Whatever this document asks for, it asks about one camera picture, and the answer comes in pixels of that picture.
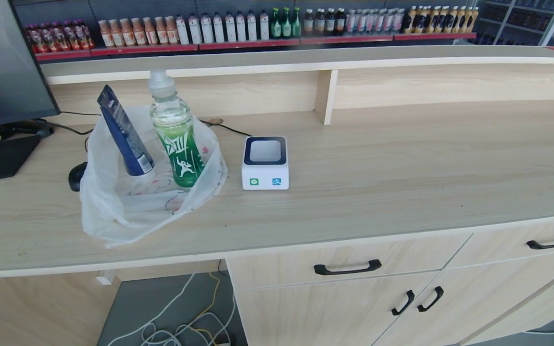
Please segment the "counter top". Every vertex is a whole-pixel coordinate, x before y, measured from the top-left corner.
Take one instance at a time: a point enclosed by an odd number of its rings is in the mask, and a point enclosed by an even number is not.
[[[554,101],[335,110],[330,126],[314,112],[224,119],[255,136],[288,138],[290,190],[242,190],[244,138],[217,128],[229,168],[220,195],[137,243],[106,249],[83,232],[79,196],[67,181],[86,160],[84,137],[58,130],[17,176],[0,180],[0,276],[554,216]]]
[[[554,63],[554,50],[471,45],[310,49],[51,63],[41,68],[49,85],[67,85],[148,79],[155,69],[165,69],[172,77],[192,77],[473,63]]]

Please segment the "bottle cap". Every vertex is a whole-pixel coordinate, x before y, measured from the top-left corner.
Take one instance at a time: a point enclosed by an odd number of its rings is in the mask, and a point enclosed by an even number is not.
[[[174,79],[168,77],[165,70],[151,70],[148,85],[149,91],[154,97],[167,97],[176,92]]]

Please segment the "white scanner box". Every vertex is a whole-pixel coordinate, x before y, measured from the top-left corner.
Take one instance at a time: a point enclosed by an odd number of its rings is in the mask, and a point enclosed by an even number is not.
[[[241,170],[244,190],[287,190],[290,187],[290,171],[286,138],[248,137]]]

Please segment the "plastic bag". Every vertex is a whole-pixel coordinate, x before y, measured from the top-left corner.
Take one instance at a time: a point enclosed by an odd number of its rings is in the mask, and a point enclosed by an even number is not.
[[[189,192],[180,190],[149,107],[130,107],[126,112],[155,167],[141,177],[128,175],[105,120],[97,122],[88,138],[80,197],[84,232],[106,239],[106,247],[133,243],[197,209],[219,193],[228,175],[217,136],[194,118],[194,139],[205,167]]]

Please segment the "computer mouse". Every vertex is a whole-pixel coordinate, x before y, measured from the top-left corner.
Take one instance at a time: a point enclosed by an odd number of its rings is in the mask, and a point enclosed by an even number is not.
[[[84,170],[87,168],[87,163],[83,162],[74,167],[68,175],[68,182],[72,191],[79,192],[81,190],[81,178],[83,178]]]

